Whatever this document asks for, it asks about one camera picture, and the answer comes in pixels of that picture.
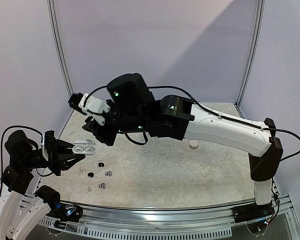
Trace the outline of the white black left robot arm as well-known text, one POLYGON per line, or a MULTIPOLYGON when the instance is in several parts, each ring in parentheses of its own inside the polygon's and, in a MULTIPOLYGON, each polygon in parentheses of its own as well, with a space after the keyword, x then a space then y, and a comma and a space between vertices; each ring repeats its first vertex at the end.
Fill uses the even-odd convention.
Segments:
POLYGON ((74 151, 74 144, 56 139, 50 130, 42 135, 38 145, 23 130, 16 130, 4 147, 10 160, 0 178, 0 240, 24 240, 44 216, 60 223, 80 221, 83 208, 75 203, 61 203, 60 193, 47 185, 37 189, 29 205, 14 217, 34 177, 34 169, 48 168, 60 176, 85 158, 82 152, 74 151))

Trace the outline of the white oval charging case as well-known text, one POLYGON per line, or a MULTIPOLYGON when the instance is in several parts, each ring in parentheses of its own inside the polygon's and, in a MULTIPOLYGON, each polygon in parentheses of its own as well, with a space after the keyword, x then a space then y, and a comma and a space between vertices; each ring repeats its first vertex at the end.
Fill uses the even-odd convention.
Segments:
POLYGON ((92 156, 92 155, 85 154, 85 148, 86 147, 95 148, 95 153, 96 153, 96 143, 93 140, 90 140, 90 139, 77 139, 73 142, 73 145, 74 145, 73 148, 82 147, 84 149, 84 151, 81 152, 81 153, 76 153, 76 152, 72 151, 74 154, 92 156))

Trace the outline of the round white pink case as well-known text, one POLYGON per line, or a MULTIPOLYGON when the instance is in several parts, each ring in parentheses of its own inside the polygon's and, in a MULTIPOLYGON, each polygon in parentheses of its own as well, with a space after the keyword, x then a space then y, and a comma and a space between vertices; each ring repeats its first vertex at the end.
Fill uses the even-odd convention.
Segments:
POLYGON ((190 140, 188 146, 191 149, 197 149, 199 147, 199 142, 197 140, 190 140))

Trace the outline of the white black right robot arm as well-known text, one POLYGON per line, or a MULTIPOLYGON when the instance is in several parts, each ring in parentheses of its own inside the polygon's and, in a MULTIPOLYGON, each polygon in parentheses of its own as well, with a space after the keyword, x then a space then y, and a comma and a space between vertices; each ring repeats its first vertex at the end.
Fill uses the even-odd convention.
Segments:
POLYGON ((117 134, 148 133, 151 137, 212 142, 248 153, 255 202, 249 206, 252 218, 268 210, 272 179, 283 147, 270 118, 250 121, 207 108, 189 93, 155 99, 139 73, 121 75, 106 85, 110 99, 85 93, 79 108, 88 120, 84 129, 102 143, 112 146, 117 134))

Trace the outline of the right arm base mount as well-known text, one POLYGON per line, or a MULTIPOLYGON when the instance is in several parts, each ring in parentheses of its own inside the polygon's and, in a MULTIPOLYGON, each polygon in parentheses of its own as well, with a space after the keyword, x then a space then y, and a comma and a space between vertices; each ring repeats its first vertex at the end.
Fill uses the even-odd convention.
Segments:
POLYGON ((272 217, 275 215, 275 210, 272 203, 257 205, 255 202, 253 202, 250 204, 235 206, 231 210, 235 223, 264 219, 266 217, 272 217))

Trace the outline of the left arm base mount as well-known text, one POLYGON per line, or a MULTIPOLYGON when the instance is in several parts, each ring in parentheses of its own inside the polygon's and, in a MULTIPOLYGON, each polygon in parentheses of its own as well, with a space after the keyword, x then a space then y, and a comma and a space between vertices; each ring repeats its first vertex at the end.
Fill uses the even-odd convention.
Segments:
POLYGON ((83 215, 83 208, 77 204, 61 204, 60 208, 51 210, 47 216, 60 222, 78 223, 83 215))

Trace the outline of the white clip earbud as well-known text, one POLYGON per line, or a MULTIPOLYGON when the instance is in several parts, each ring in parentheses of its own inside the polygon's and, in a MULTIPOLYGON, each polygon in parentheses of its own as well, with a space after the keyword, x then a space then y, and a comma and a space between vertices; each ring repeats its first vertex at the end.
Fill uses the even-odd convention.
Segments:
POLYGON ((85 151, 85 155, 94 155, 96 149, 94 147, 86 147, 84 151, 85 151))
POLYGON ((82 153, 84 151, 82 147, 74 147, 72 150, 74 153, 82 153))

